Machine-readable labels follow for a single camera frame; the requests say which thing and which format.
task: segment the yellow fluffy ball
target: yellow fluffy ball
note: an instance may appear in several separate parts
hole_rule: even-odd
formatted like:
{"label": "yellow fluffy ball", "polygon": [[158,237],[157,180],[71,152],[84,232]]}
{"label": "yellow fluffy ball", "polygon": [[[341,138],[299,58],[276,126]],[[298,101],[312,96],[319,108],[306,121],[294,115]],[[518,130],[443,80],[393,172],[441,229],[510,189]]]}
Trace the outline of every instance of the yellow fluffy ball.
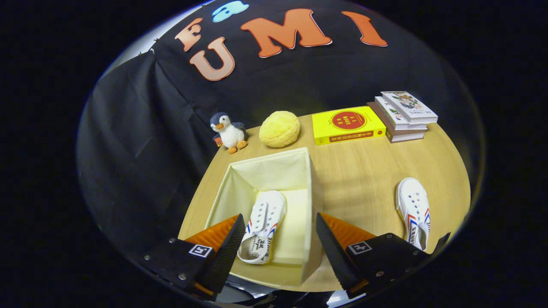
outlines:
{"label": "yellow fluffy ball", "polygon": [[289,111],[275,111],[262,123],[259,140],[267,146],[284,147],[297,140],[301,124],[295,114]]}

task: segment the table top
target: table top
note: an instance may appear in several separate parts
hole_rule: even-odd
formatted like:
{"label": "table top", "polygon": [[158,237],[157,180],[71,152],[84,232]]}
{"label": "table top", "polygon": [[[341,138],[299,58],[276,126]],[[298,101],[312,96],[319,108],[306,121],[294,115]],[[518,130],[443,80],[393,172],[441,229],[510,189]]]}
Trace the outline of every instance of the table top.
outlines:
{"label": "table top", "polygon": [[[297,141],[271,148],[259,141],[259,128],[248,129],[248,145],[234,154],[221,147],[190,203],[179,232],[186,239],[206,225],[215,196],[230,163],[307,147],[323,188],[324,212],[376,235],[392,232],[404,237],[396,211],[395,192],[404,178],[416,178],[428,194],[431,229],[425,252],[438,240],[453,237],[470,208],[468,175],[454,144],[437,123],[428,124],[424,138],[391,144],[387,137],[343,141],[317,146],[311,115],[299,117]],[[341,290],[325,253],[319,268],[298,287],[302,292]]]}

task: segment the stuffed penguin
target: stuffed penguin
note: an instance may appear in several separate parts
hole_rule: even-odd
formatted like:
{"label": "stuffed penguin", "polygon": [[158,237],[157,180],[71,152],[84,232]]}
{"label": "stuffed penguin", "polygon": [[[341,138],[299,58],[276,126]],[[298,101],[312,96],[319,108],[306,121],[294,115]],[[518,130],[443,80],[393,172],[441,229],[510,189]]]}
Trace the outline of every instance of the stuffed penguin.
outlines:
{"label": "stuffed penguin", "polygon": [[242,123],[231,123],[229,116],[224,112],[218,112],[209,120],[212,130],[218,134],[213,140],[221,137],[224,146],[233,154],[238,149],[243,149],[247,145],[247,132]]}

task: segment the canvas shoe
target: canvas shoe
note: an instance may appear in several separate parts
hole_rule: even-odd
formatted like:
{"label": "canvas shoe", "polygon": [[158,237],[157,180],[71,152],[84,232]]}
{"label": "canvas shoe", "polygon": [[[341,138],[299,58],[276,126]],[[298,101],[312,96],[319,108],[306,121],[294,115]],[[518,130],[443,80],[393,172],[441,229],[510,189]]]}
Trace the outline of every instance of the canvas shoe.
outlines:
{"label": "canvas shoe", "polygon": [[403,179],[396,189],[396,209],[406,226],[405,240],[426,250],[430,233],[430,207],[423,186],[417,179]]}
{"label": "canvas shoe", "polygon": [[272,257],[272,238],[285,215],[286,199],[282,193],[277,190],[263,193],[253,205],[238,258],[250,264],[268,263]]}

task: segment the cream fabric box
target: cream fabric box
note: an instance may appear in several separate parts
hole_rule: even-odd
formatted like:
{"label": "cream fabric box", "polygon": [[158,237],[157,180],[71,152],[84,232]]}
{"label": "cream fabric box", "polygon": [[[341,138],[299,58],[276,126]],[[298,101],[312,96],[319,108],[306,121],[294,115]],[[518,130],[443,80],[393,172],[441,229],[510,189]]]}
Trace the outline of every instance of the cream fabric box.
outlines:
{"label": "cream fabric box", "polygon": [[280,191],[287,207],[272,241],[272,259],[253,265],[236,257],[230,274],[279,289],[298,286],[318,268],[322,255],[316,213],[323,211],[323,193],[307,148],[231,163],[205,227],[239,213],[247,223],[253,204],[268,190]]}

